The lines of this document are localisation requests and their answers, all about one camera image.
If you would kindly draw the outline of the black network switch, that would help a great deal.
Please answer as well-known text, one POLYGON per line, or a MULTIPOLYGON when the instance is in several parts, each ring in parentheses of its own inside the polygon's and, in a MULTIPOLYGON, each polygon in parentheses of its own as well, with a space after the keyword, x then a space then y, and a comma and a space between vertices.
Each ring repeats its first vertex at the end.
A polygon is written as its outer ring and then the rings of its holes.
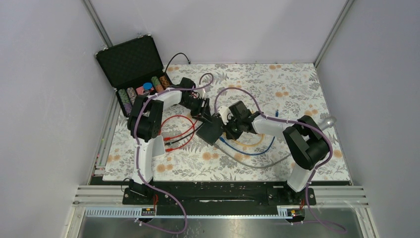
POLYGON ((213 146, 224 133, 224 123, 219 114, 211 116, 210 121, 203 123, 197 131, 197 136, 207 144, 213 146))

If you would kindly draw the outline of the white router box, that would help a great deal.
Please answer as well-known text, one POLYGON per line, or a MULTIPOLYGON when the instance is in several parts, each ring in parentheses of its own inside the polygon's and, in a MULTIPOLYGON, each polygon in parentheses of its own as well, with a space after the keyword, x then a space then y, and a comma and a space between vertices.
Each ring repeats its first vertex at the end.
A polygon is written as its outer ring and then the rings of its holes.
POLYGON ((159 158, 166 154, 165 141, 162 135, 158 135, 152 142, 152 158, 159 158))

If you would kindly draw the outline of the silver microphone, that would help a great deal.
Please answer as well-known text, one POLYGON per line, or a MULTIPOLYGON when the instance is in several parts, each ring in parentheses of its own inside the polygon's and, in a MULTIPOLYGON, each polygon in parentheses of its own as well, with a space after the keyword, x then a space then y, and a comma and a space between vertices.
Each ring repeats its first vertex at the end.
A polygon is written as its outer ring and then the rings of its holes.
POLYGON ((327 117, 327 118, 325 118, 319 125, 318 125, 318 127, 319 127, 319 129, 321 130, 321 131, 324 131, 324 130, 326 130, 326 129, 328 129, 328 128, 332 128, 332 127, 334 127, 334 125, 336 124, 336 122, 337 122, 337 119, 336 119, 336 117, 333 117, 333 116, 330 116, 330 117, 327 117))

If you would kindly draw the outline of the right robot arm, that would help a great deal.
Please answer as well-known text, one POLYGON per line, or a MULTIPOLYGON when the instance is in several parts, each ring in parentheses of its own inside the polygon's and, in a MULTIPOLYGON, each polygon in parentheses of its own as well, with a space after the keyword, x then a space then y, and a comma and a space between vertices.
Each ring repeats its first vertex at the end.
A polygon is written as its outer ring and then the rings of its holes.
POLYGON ((225 126, 228 139, 236 140, 243 132, 247 132, 285 140, 295 166, 287 179, 289 187, 284 190, 284 198, 290 204, 301 201, 304 197, 303 189, 315 166, 330 151, 329 143, 321 132, 333 127, 336 118, 325 118, 319 124, 308 115, 297 121, 273 118, 260 112, 252 113, 242 101, 229 107, 220 106, 216 111, 225 126))

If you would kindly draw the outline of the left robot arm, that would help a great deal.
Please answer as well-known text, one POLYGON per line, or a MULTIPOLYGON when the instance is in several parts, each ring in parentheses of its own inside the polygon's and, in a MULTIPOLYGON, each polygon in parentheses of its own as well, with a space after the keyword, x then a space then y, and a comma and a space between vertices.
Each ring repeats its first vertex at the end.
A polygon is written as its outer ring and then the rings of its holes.
POLYGON ((210 100, 206 89, 213 83, 196 85, 189 78, 153 95, 139 95, 127 121, 127 128, 135 140, 135 158, 132 180, 138 184, 149 183, 153 178, 152 160, 165 154, 164 139, 159 135, 163 111, 174 105, 190 110, 192 118, 211 121, 210 100))

